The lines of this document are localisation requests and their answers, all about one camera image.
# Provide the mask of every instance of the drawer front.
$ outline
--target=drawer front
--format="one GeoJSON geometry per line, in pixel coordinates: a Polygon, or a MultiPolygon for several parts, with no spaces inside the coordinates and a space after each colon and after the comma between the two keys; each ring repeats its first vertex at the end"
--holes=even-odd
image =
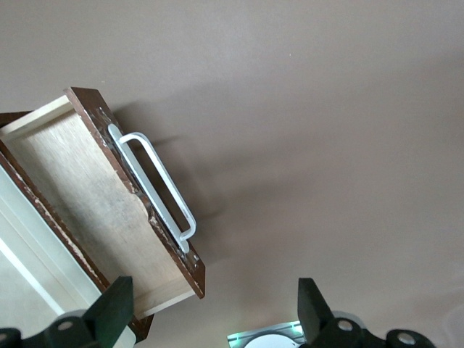
{"type": "Polygon", "coordinates": [[[72,242],[68,249],[99,289],[133,276],[139,319],[133,327],[142,331],[152,313],[192,294],[204,296],[204,264],[187,238],[181,240],[189,231],[173,237],[109,128],[120,132],[98,91],[68,88],[62,98],[0,128],[0,150],[12,178],[35,192],[30,200],[56,217],[55,234],[72,242]]]}

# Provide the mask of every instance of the plywood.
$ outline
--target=plywood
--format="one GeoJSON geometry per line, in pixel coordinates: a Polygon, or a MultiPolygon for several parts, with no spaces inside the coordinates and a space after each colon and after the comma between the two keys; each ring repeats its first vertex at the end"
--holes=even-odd
{"type": "Polygon", "coordinates": [[[165,294],[165,284],[176,284],[175,297],[192,294],[142,201],[127,190],[80,116],[74,110],[46,116],[44,125],[32,114],[30,122],[25,116],[21,125],[2,128],[0,138],[100,271],[109,281],[133,276],[134,295],[147,306],[139,312],[162,304],[156,292],[165,294]]]}

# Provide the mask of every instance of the green light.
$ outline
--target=green light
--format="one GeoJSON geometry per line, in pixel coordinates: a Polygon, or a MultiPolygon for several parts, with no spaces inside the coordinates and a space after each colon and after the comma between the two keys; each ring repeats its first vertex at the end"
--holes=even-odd
{"type": "Polygon", "coordinates": [[[303,328],[301,325],[298,325],[298,326],[292,325],[291,328],[293,328],[293,331],[297,332],[298,334],[300,335],[303,334],[303,328]]]}
{"type": "Polygon", "coordinates": [[[234,340],[234,341],[229,341],[229,346],[231,348],[234,348],[235,346],[238,346],[239,344],[240,344],[240,338],[239,337],[237,337],[237,339],[234,340]]]}

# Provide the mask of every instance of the brown wood edge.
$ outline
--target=brown wood edge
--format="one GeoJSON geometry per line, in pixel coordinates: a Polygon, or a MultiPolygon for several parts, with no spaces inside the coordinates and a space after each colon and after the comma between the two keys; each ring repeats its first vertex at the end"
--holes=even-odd
{"type": "MultiPolygon", "coordinates": [[[[0,114],[0,125],[17,120],[26,115],[28,112],[15,112],[9,114],[0,114]]],[[[53,207],[45,199],[42,193],[38,190],[20,164],[13,157],[8,148],[0,141],[0,165],[8,173],[9,177],[14,181],[18,189],[24,194],[26,199],[34,206],[38,214],[63,243],[65,248],[70,252],[74,260],[82,267],[87,276],[94,282],[96,287],[104,292],[108,289],[110,283],[105,276],[100,272],[94,261],[81,248],[78,241],[68,230],[65,223],[61,220],[53,207]]],[[[129,327],[136,335],[136,341],[143,341],[147,336],[150,326],[153,321],[153,315],[138,320],[135,316],[129,323],[129,327]]]]}
{"type": "Polygon", "coordinates": [[[25,195],[28,201],[35,207],[40,216],[55,233],[58,239],[64,244],[73,258],[82,267],[84,272],[95,283],[100,291],[104,291],[109,286],[109,281],[103,276],[94,262],[80,247],[67,226],[63,223],[52,206],[48,203],[42,193],[29,179],[23,168],[14,159],[7,147],[0,142],[0,165],[6,170],[10,178],[14,181],[18,189],[25,195]]]}
{"type": "Polygon", "coordinates": [[[18,118],[21,118],[24,115],[27,115],[29,112],[30,111],[4,112],[0,114],[0,128],[17,120],[18,118]]]}
{"type": "MultiPolygon", "coordinates": [[[[94,137],[100,149],[109,160],[109,163],[111,166],[113,166],[115,172],[120,177],[120,180],[128,188],[129,192],[133,194],[138,192],[141,193],[135,178],[133,178],[132,174],[130,174],[130,172],[125,169],[122,158],[120,157],[116,148],[112,145],[112,139],[110,139],[109,136],[106,139],[103,137],[103,135],[107,133],[107,126],[110,123],[114,123],[118,127],[119,124],[99,91],[89,88],[70,87],[65,89],[65,94],[70,100],[71,104],[74,106],[76,112],[80,115],[81,119],[83,120],[91,135],[94,137]],[[103,122],[103,124],[100,125],[101,129],[98,128],[98,122],[103,122]]],[[[170,238],[170,234],[164,227],[164,223],[162,223],[159,219],[157,213],[150,205],[146,195],[138,194],[138,196],[141,197],[144,206],[147,208],[149,222],[153,226],[154,232],[163,243],[171,258],[176,263],[192,289],[195,291],[196,295],[199,298],[203,298],[205,288],[204,263],[198,257],[198,260],[196,261],[196,269],[190,271],[187,268],[186,264],[179,255],[177,245],[170,238]]]]}

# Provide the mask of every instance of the drawer handle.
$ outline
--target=drawer handle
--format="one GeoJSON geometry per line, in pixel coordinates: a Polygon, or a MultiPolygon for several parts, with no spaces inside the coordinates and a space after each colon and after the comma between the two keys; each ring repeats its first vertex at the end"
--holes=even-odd
{"type": "Polygon", "coordinates": [[[173,235],[173,238],[181,248],[184,253],[189,252],[190,247],[187,239],[191,238],[195,234],[196,230],[196,221],[194,216],[191,214],[189,207],[183,200],[181,194],[175,184],[173,183],[173,179],[171,179],[169,173],[166,171],[165,166],[162,164],[160,157],[155,152],[152,143],[150,143],[149,139],[142,133],[129,133],[123,135],[119,128],[111,124],[108,126],[108,132],[113,138],[116,143],[117,149],[124,157],[125,161],[127,162],[129,168],[132,170],[132,173],[137,178],[138,183],[144,190],[145,194],[148,196],[150,202],[153,204],[155,209],[158,211],[159,216],[164,221],[167,229],[173,235]],[[158,173],[161,175],[161,178],[165,182],[167,189],[173,196],[175,202],[178,204],[183,216],[187,220],[189,225],[189,229],[187,231],[182,232],[180,228],[175,223],[173,217],[167,210],[165,204],[162,202],[159,194],[154,189],[152,183],[147,178],[144,170],[138,163],[136,157],[134,156],[131,148],[127,144],[130,140],[137,140],[140,144],[144,147],[146,153],[149,155],[150,160],[153,162],[153,165],[158,170],[158,173]]]}

